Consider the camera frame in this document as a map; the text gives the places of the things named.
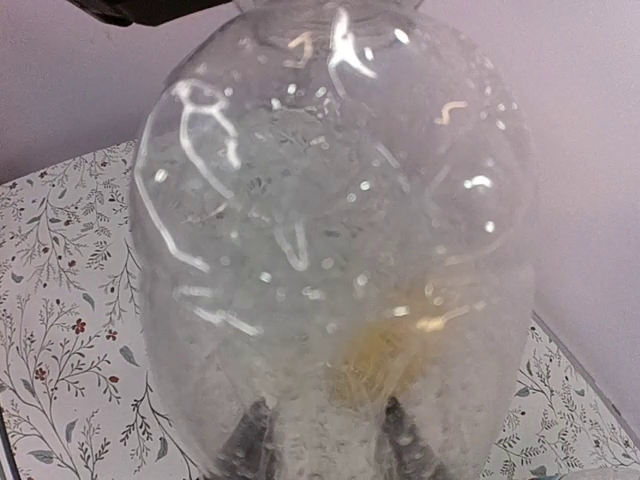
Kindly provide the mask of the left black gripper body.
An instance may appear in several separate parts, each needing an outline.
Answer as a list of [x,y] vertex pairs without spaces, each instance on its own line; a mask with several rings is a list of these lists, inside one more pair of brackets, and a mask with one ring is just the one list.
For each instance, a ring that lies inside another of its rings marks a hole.
[[69,0],[94,19],[113,26],[159,26],[229,4],[229,0]]

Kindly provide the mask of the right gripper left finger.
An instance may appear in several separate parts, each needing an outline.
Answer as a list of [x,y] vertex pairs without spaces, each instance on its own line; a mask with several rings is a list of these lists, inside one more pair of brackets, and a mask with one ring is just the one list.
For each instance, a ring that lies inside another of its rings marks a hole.
[[277,479],[280,461],[273,424],[266,401],[253,402],[219,451],[214,478]]

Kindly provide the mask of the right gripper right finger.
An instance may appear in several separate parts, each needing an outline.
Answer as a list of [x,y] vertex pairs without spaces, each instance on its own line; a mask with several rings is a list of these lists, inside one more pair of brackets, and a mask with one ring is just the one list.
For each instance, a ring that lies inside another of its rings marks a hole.
[[377,456],[384,479],[449,479],[450,471],[423,440],[396,396],[384,409]]

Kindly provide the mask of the yellow juice bottle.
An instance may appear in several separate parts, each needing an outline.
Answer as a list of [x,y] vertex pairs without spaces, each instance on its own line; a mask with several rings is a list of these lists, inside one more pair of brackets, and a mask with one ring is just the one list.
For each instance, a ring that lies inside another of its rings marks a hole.
[[328,363],[329,398],[358,411],[405,394],[435,361],[447,326],[470,312],[470,305],[447,306],[425,297],[390,302],[355,329]]

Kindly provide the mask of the clear bottle blue cap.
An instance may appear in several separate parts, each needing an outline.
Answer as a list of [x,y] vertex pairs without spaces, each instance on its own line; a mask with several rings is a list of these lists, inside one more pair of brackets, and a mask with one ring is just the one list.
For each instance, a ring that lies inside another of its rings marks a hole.
[[471,312],[396,396],[477,479],[534,296],[530,134],[499,71],[415,1],[242,1],[168,77],[137,146],[131,229],[157,393],[199,475],[258,399],[277,479],[384,479],[386,403],[328,363],[387,304]]

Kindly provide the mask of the clear bottle red label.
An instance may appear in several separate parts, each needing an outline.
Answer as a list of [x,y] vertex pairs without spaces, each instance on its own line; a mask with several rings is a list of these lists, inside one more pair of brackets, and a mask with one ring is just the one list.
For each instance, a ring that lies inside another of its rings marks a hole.
[[567,478],[575,480],[640,480],[640,472],[630,468],[595,468],[572,473]]

